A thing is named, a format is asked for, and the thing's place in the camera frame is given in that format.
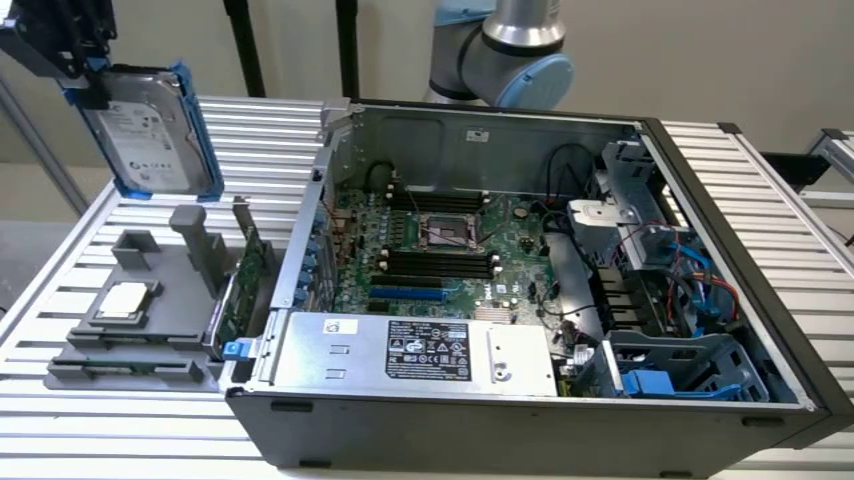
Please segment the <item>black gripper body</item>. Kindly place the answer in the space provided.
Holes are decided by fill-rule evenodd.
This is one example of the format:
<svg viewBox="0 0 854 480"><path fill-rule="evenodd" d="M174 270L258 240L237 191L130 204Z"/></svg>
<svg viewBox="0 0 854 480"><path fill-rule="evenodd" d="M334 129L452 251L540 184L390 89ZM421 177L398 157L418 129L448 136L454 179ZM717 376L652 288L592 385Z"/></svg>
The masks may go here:
<svg viewBox="0 0 854 480"><path fill-rule="evenodd" d="M115 37L109 1L1 3L1 51L38 77L77 79L105 68Z"/></svg>

